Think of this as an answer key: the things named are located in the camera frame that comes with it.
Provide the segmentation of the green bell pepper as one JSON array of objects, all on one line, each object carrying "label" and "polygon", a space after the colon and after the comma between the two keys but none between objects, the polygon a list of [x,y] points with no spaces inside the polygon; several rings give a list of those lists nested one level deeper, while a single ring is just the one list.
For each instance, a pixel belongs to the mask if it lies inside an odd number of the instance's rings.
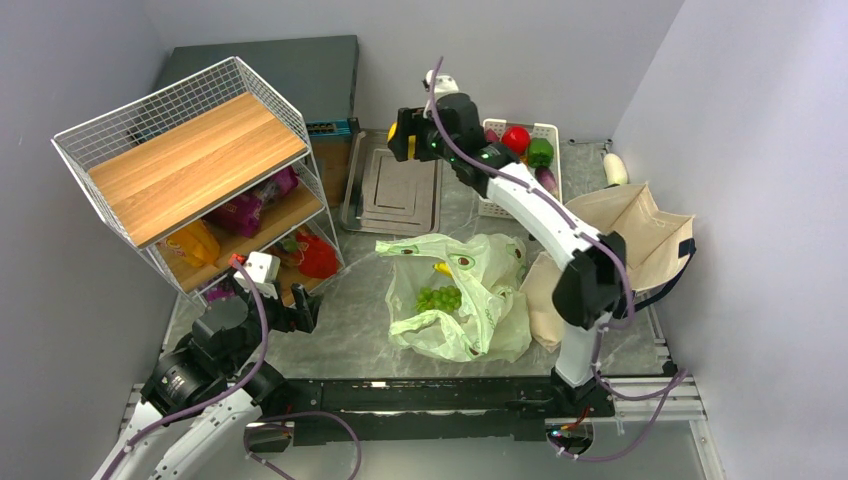
[{"label": "green bell pepper", "polygon": [[549,168],[554,158],[554,146],[545,138],[531,139],[525,152],[527,165],[530,168]]}]

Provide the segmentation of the green grapes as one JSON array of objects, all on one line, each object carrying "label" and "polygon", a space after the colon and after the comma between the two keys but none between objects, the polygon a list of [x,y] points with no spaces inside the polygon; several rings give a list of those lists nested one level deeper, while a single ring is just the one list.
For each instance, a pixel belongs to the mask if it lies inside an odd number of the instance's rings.
[{"label": "green grapes", "polygon": [[418,313],[429,310],[453,313],[462,306],[462,302],[462,293],[454,285],[436,289],[422,287],[417,295],[416,310]]}]

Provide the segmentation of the yellow banana bunch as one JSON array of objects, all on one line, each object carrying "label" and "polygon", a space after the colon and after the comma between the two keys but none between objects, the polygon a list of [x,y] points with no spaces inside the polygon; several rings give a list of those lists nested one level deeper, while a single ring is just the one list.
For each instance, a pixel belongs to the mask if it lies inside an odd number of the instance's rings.
[{"label": "yellow banana bunch", "polygon": [[446,262],[435,263],[433,269],[448,278],[453,277],[453,273]]}]

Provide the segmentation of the green avocado plastic bag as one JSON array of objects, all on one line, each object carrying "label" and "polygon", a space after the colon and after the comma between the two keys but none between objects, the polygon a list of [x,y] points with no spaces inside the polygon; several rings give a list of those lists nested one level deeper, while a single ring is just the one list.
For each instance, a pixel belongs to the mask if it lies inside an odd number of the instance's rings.
[{"label": "green avocado plastic bag", "polygon": [[[504,234],[478,234],[466,242],[442,234],[379,241],[378,256],[392,261],[385,301],[388,336],[402,349],[451,362],[514,362],[529,348],[527,297],[519,287],[528,267],[524,243]],[[453,277],[433,269],[446,262]],[[418,313],[422,287],[454,285],[462,306],[453,313]]]}]

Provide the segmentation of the yellow lemon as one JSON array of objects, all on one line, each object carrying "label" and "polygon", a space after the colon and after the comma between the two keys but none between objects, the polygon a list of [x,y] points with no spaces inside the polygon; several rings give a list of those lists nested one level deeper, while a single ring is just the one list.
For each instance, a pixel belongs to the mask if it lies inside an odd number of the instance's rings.
[{"label": "yellow lemon", "polygon": [[389,129],[388,136],[387,136],[387,142],[393,135],[415,135],[416,136],[415,130],[397,130],[396,129],[396,122]]}]

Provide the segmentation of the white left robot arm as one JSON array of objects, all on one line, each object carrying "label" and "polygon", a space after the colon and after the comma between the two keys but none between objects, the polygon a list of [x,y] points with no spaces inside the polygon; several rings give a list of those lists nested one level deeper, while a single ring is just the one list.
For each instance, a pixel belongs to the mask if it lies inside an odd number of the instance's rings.
[{"label": "white left robot arm", "polygon": [[163,355],[97,479],[179,479],[197,471],[248,423],[272,420],[314,400],[266,361],[270,334],[314,331],[322,299],[294,284],[286,306],[243,291],[218,299]]}]

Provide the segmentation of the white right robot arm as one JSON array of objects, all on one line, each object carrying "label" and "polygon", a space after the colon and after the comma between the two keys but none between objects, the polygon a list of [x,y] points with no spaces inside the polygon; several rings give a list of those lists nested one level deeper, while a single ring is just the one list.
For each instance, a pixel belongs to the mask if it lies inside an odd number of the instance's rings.
[{"label": "white right robot arm", "polygon": [[486,138],[475,103],[451,93],[425,107],[403,107],[387,145],[400,162],[443,160],[461,183],[508,212],[551,256],[561,275],[551,293],[565,322],[551,388],[557,411],[574,415],[597,384],[600,336],[621,297],[630,293],[626,245],[602,234],[564,207],[520,161],[518,154]]}]

